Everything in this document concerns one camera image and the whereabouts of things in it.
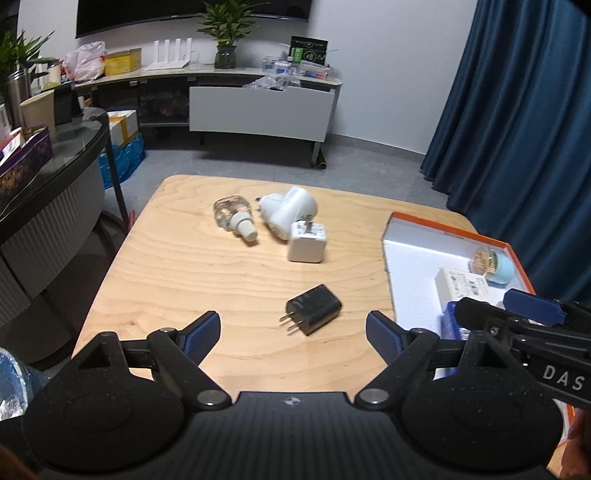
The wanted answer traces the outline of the right hand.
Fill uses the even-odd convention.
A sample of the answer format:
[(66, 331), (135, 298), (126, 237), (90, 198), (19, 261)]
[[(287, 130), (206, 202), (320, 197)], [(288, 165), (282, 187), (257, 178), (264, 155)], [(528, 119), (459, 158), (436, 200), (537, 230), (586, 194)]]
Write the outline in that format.
[(585, 436), (590, 434), (589, 418), (587, 411), (576, 410), (562, 456), (560, 479), (590, 478), (590, 446), (584, 442)]

